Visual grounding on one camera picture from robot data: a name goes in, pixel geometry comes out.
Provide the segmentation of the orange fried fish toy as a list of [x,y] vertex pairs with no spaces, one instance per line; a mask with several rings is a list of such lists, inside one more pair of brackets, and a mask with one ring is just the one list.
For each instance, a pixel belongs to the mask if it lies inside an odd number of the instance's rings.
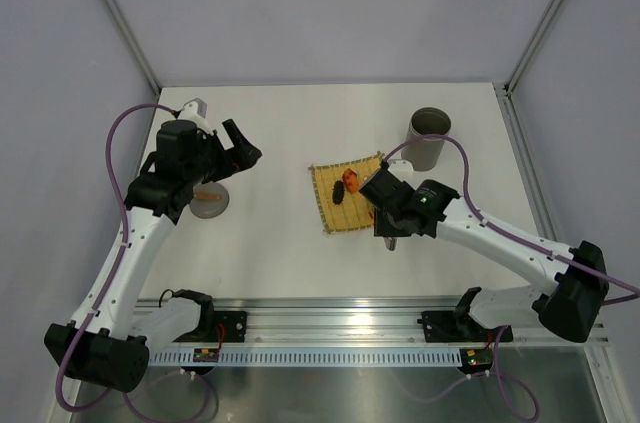
[[360,183],[358,180],[358,174],[351,168],[347,168],[342,174],[342,182],[345,190],[351,194],[359,191]]

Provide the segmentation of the black sea cucumber toy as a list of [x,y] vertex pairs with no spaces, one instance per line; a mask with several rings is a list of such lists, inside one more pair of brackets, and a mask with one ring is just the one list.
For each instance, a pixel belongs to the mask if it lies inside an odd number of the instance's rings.
[[332,189],[332,203],[334,205],[340,205],[344,201],[345,194],[346,187],[344,182],[342,180],[337,180]]

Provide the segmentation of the bamboo woven tray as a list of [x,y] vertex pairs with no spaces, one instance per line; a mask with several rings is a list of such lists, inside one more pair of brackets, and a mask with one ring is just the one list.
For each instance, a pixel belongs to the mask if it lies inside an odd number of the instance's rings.
[[311,182],[324,231],[327,234],[369,229],[374,210],[359,190],[377,170],[384,154],[343,163],[311,165]]

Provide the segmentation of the grey metal lunch canister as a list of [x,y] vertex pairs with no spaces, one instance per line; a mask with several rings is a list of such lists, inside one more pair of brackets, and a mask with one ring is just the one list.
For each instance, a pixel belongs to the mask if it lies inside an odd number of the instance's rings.
[[406,140],[408,144],[401,150],[404,160],[410,162],[417,172],[432,170],[439,159],[445,141],[441,139],[418,139],[424,135],[447,136],[451,130],[451,120],[441,109],[425,107],[411,116]]

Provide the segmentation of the stainless steel tongs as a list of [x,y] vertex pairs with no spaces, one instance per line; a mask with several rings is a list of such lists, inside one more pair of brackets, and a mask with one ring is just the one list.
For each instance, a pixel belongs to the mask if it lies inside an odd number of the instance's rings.
[[384,243],[389,251],[394,251],[397,246],[397,239],[395,237],[385,237]]

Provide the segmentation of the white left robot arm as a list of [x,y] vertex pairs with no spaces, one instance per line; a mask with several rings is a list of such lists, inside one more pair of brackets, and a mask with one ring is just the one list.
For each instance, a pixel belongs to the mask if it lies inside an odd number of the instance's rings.
[[93,287],[65,324],[51,324],[44,343],[71,378],[128,393],[140,383],[153,355],[189,336],[208,339],[219,324],[211,296],[176,295],[139,322],[133,313],[151,266],[200,184],[218,182],[256,165],[261,151],[228,119],[226,148],[216,132],[174,119],[156,134],[156,148],[124,199],[125,222]]

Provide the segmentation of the right small circuit board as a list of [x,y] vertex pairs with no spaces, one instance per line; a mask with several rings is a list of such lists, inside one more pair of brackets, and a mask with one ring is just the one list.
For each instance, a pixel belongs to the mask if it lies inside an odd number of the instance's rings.
[[491,350],[467,349],[461,352],[462,363],[466,366],[486,366],[492,364]]

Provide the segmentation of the small circuit board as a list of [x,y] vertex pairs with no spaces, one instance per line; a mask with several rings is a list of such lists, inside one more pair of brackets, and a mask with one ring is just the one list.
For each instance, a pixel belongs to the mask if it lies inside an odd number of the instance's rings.
[[467,349],[461,352],[462,363],[466,366],[486,366],[492,364],[491,350]]
[[219,361],[219,351],[212,348],[195,348],[193,355],[194,363],[212,363]]

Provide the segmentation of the left small circuit board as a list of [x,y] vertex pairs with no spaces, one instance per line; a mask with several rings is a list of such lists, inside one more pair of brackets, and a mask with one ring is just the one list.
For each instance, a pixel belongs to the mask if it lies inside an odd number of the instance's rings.
[[195,348],[193,355],[194,363],[212,363],[219,361],[219,351],[212,348]]

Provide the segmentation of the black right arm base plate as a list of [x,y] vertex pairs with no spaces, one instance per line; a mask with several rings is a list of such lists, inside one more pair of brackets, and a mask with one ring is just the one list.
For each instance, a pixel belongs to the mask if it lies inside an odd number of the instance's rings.
[[468,316],[456,317],[453,310],[423,311],[417,319],[426,343],[494,342],[499,328],[486,329]]

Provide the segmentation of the aluminium front rail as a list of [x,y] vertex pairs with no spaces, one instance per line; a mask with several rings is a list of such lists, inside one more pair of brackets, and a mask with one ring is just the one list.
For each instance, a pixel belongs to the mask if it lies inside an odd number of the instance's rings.
[[[456,302],[453,298],[207,299],[202,304],[191,299],[140,300],[125,316],[122,331],[108,327],[106,311],[76,313],[71,322],[87,321],[88,335],[119,340],[140,337],[151,353],[171,344],[402,346],[426,343],[417,324],[423,311],[454,310]],[[248,314],[243,343],[176,342],[196,328],[201,316],[215,310]]]

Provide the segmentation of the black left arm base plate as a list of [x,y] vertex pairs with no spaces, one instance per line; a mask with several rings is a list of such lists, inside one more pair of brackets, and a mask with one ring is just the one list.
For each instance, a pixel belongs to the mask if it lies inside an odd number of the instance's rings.
[[201,316],[194,330],[176,339],[179,343],[243,343],[248,314],[245,311],[219,311]]

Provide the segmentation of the left aluminium frame post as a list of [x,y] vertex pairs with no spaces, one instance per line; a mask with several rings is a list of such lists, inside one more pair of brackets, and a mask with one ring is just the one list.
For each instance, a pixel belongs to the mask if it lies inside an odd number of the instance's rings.
[[127,48],[133,62],[146,81],[147,86],[153,95],[158,98],[162,90],[162,85],[127,21],[121,5],[117,0],[100,0],[100,2],[104,6],[106,13]]

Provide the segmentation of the aluminium frame post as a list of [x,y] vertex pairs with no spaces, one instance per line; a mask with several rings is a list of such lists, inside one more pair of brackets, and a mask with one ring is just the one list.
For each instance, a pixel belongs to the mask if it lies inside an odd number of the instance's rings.
[[104,6],[106,13],[127,48],[133,62],[146,81],[147,86],[153,95],[158,98],[162,90],[162,85],[127,21],[121,5],[117,0],[100,0],[100,2]]
[[559,18],[566,2],[567,0],[549,0],[546,4],[541,17],[536,23],[531,36],[516,62],[514,69],[511,71],[510,76],[503,86],[507,97],[511,97],[514,94],[518,84],[525,76],[529,66],[534,61],[549,32],[553,28],[556,20]]

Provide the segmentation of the right aluminium frame post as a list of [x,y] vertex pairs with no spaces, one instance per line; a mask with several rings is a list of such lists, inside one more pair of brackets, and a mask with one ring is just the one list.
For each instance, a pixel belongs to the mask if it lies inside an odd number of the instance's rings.
[[507,97],[511,97],[514,94],[518,84],[525,76],[529,66],[534,61],[549,32],[553,28],[556,20],[559,18],[566,2],[567,0],[549,0],[546,4],[541,17],[536,23],[531,36],[516,62],[514,69],[511,71],[510,76],[503,86]]

